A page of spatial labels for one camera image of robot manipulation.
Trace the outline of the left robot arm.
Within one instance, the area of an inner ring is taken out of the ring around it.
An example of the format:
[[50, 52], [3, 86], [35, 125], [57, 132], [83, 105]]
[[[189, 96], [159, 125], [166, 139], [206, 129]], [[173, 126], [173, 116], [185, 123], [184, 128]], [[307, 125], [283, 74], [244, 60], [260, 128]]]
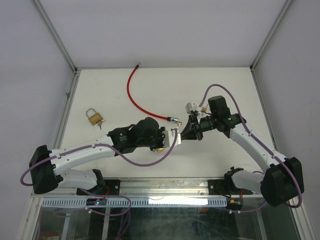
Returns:
[[100, 194], [105, 188], [101, 171], [76, 170], [75, 167], [130, 154], [137, 148], [162, 148], [165, 130], [155, 119], [147, 117], [136, 124], [115, 128], [80, 146], [49, 150], [46, 145], [41, 145], [29, 162], [33, 192], [40, 195], [57, 188], [78, 188]]

